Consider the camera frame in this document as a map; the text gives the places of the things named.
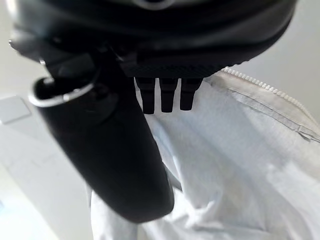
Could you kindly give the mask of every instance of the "vr controller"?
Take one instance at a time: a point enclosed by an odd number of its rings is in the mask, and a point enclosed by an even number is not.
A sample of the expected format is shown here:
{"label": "vr controller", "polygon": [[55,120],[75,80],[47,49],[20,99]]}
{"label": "vr controller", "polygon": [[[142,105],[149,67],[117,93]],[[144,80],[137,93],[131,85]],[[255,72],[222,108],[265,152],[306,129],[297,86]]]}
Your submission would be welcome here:
{"label": "vr controller", "polygon": [[[51,77],[30,101],[89,185],[118,214],[142,223],[174,206],[145,114],[191,110],[203,78],[273,45],[296,0],[7,0],[11,46]],[[143,111],[134,79],[140,88]]]}

